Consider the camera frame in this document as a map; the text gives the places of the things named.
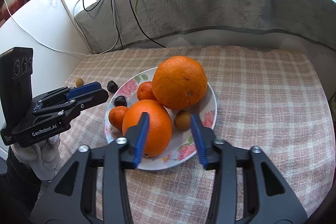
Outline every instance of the white glove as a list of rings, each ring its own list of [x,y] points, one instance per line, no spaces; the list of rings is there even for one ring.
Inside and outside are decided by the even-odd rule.
[[[29,165],[40,180],[49,181],[61,168],[59,143],[59,135],[56,135],[26,148],[17,143],[11,148],[19,162]]]

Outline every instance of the bolt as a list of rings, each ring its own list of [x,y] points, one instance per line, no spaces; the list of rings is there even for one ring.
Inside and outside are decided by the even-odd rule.
[[[251,151],[252,151],[253,153],[261,153],[261,149],[260,149],[259,146],[253,146],[253,147],[251,148]]]
[[[78,148],[78,151],[79,152],[86,152],[86,151],[89,151],[89,147],[87,145],[81,145],[79,148]]]
[[[120,137],[120,138],[117,138],[115,142],[117,144],[125,144],[127,143],[127,139],[125,137]]]
[[[213,142],[214,142],[215,144],[224,144],[224,143],[225,143],[225,141],[224,141],[223,139],[221,139],[221,138],[215,138],[215,139],[213,140]]]

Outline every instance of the dark grape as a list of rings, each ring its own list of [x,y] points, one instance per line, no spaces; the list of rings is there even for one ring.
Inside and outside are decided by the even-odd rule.
[[[114,99],[114,106],[125,106],[127,107],[127,102],[125,96],[118,96]]]
[[[118,85],[114,81],[111,80],[107,84],[107,90],[108,90],[108,92],[116,93],[117,90],[118,90]]]

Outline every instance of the white floral plate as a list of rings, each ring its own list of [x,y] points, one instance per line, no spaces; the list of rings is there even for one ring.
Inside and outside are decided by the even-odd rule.
[[[135,77],[131,78],[124,85],[122,85],[112,97],[105,113],[104,131],[108,143],[122,136],[122,133],[118,129],[114,128],[109,122],[109,112],[112,108],[114,108],[114,99],[120,95],[125,96],[127,101],[127,107],[130,107],[134,103],[138,102],[138,86],[143,82],[152,81],[156,69],[157,68],[145,70]],[[142,161],[138,166],[139,169],[167,169],[185,162],[196,154],[196,147],[191,134],[191,130],[189,129],[185,132],[180,132],[174,126],[174,119],[179,111],[171,110],[168,108],[166,109],[171,117],[173,125],[173,134],[170,143],[166,150],[163,151],[160,155],[151,158],[142,158]],[[205,97],[197,105],[188,108],[187,111],[189,111],[190,113],[199,113],[202,124],[211,129],[214,128],[217,116],[217,104],[215,94],[209,83]]]

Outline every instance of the black sleeve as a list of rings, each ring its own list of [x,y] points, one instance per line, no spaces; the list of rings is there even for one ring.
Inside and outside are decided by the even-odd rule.
[[[8,150],[7,173],[0,175],[1,223],[30,224],[29,216],[37,201],[41,181]]]

